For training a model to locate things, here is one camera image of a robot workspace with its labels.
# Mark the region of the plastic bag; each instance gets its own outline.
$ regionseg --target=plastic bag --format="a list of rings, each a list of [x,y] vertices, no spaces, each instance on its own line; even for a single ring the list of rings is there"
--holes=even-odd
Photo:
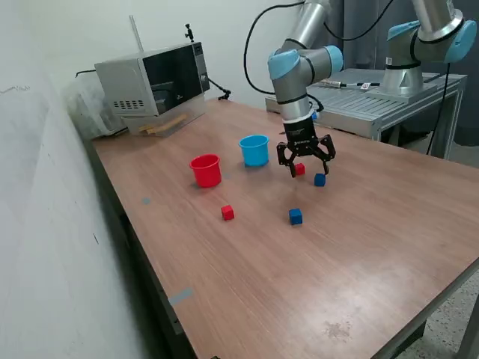
[[[109,108],[96,73],[82,73],[64,91],[67,111],[84,139],[113,135],[126,126]]]

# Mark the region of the microwave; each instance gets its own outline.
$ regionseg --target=microwave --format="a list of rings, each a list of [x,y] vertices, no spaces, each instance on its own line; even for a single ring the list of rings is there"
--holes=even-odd
[[[120,117],[160,116],[210,89],[199,42],[101,62],[95,70]]]

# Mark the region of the blue tape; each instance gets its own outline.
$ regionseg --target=blue tape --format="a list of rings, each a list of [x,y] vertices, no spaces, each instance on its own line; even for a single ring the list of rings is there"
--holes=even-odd
[[[175,305],[175,304],[178,304],[181,301],[187,299],[188,297],[191,297],[192,295],[193,295],[193,289],[186,288],[180,294],[175,295],[171,298],[168,298],[168,301],[170,302],[171,305]]]

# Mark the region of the blue cube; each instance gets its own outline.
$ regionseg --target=blue cube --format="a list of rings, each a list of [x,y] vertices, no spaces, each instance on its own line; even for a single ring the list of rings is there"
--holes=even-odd
[[[302,223],[301,209],[299,208],[290,209],[290,222],[292,226],[294,226],[295,224]]]
[[[326,184],[325,174],[316,174],[316,176],[314,176],[314,185],[316,187],[324,187],[325,184]]]

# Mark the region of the red cup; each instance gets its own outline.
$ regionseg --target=red cup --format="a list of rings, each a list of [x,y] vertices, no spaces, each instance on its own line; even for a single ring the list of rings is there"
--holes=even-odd
[[[200,187],[214,187],[222,181],[217,155],[207,154],[196,157],[191,161],[189,167],[195,172],[196,183]]]

